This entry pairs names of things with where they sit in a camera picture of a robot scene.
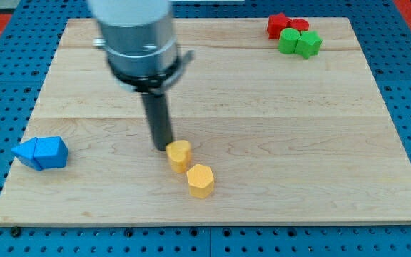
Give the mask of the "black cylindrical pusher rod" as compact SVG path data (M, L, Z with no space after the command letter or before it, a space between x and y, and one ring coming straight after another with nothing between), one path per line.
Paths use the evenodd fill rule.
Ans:
M165 94L141 94L143 106L148 119L153 145L159 151L173 141L173 131Z

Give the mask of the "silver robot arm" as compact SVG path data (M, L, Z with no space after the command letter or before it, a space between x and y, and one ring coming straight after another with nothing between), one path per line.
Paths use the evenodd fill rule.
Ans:
M113 75L143 100L153 145L173 142L166 92L183 75L193 52L181 54L169 0L88 0Z

